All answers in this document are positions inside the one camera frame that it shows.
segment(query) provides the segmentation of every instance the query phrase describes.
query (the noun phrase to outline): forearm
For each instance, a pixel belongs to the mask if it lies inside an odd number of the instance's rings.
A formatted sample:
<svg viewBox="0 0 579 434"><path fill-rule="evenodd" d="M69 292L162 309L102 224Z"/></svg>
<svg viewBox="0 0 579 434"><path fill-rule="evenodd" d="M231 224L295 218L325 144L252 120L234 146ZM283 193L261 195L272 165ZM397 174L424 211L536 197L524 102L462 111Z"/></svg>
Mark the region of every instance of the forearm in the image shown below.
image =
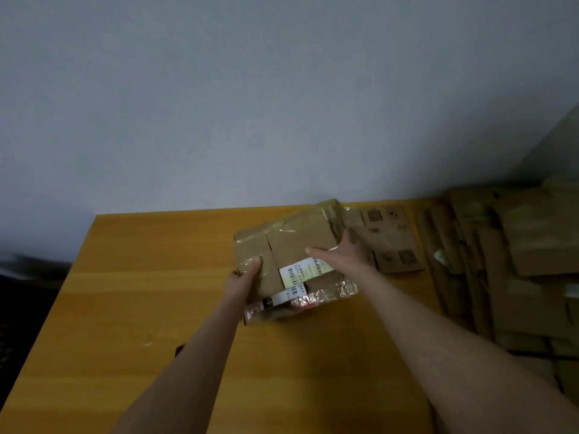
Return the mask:
<svg viewBox="0 0 579 434"><path fill-rule="evenodd" d="M433 313L369 267L354 281L454 432L571 432L577 409L508 353Z"/></svg>
<svg viewBox="0 0 579 434"><path fill-rule="evenodd" d="M113 433L204 433L244 304L239 295L221 301Z"/></svg>

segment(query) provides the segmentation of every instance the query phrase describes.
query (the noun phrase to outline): left hand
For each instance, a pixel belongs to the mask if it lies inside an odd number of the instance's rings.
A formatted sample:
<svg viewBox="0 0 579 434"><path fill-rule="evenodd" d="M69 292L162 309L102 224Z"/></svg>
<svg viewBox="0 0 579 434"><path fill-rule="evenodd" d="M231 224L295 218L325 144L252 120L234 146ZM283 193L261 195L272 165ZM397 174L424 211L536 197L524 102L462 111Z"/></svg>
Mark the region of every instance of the left hand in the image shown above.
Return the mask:
<svg viewBox="0 0 579 434"><path fill-rule="evenodd" d="M239 276L237 271L232 271L229 273L227 280L223 286L223 293L225 298L239 298L243 302L247 300L247 295L250 292L251 282L261 269L261 257L254 257L251 260L251 265L249 269Z"/></svg>

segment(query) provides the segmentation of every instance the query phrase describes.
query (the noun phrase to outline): yellow table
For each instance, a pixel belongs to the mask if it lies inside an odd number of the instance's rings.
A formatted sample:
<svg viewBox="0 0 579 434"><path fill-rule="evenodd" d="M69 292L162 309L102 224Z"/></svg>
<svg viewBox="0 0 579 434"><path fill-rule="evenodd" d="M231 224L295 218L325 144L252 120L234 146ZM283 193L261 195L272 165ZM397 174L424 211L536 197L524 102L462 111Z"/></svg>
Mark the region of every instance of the yellow table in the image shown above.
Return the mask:
<svg viewBox="0 0 579 434"><path fill-rule="evenodd" d="M414 222L421 202L405 204ZM233 233L300 208L97 216L0 432L107 432L219 302ZM428 271L391 279L438 310ZM355 430L431 430L426 399L363 295L239 326L209 432Z"/></svg>

